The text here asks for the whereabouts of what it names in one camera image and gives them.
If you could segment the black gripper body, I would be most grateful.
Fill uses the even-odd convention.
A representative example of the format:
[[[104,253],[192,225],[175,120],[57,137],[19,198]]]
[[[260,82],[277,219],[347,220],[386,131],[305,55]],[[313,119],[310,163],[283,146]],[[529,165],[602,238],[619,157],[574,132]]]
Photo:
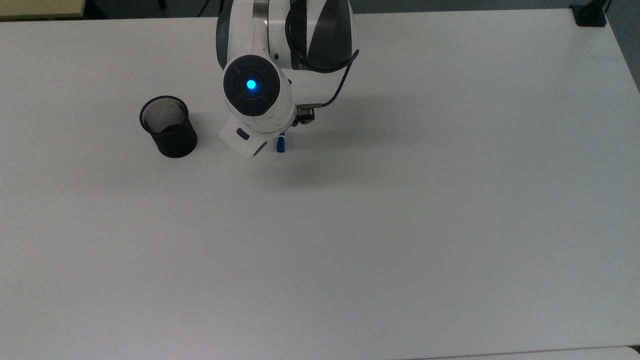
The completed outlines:
[[[315,120],[315,105],[298,105],[295,109],[293,127],[308,125]]]

